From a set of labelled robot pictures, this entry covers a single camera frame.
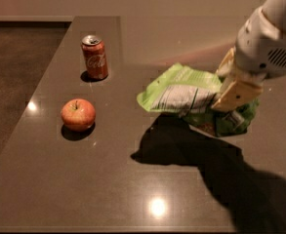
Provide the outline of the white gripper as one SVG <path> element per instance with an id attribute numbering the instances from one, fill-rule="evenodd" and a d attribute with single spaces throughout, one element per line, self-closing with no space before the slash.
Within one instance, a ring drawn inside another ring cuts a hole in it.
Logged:
<path id="1" fill-rule="evenodd" d="M 234 71 L 235 63 L 243 71 Z M 266 18 L 262 7 L 240 28 L 216 74 L 223 82 L 211 108 L 221 112 L 257 98 L 263 92 L 264 75 L 266 79 L 286 75 L 286 33 Z"/>

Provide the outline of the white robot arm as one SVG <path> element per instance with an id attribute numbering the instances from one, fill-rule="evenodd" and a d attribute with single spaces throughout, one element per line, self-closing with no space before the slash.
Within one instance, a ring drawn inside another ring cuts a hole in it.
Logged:
<path id="1" fill-rule="evenodd" d="M 286 75 L 286 0 L 266 0 L 240 28 L 219 68 L 224 79 L 212 108 L 228 112 L 263 91 L 263 81 Z"/>

